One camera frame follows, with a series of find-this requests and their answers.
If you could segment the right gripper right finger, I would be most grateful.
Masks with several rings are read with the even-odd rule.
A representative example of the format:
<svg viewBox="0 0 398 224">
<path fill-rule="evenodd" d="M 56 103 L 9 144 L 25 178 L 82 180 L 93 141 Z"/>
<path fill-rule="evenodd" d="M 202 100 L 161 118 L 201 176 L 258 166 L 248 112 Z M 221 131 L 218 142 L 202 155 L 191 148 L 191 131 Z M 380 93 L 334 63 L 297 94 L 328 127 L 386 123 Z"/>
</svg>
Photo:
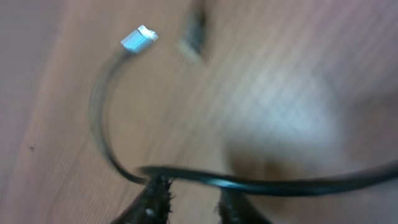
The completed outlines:
<svg viewBox="0 0 398 224">
<path fill-rule="evenodd" d="M 271 224 L 240 192 L 221 189 L 218 213 L 222 224 Z"/>
</svg>

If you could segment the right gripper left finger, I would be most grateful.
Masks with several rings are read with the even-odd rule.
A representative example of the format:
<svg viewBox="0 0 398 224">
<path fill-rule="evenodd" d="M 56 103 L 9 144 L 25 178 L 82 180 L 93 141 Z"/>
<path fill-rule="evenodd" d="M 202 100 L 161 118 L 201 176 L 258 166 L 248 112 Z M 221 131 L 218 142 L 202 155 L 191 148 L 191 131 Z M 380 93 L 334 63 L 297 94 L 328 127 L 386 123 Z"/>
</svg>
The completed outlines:
<svg viewBox="0 0 398 224">
<path fill-rule="evenodd" d="M 160 176 L 149 181 L 134 199 L 111 224 L 168 224 L 171 211 L 172 180 Z"/>
</svg>

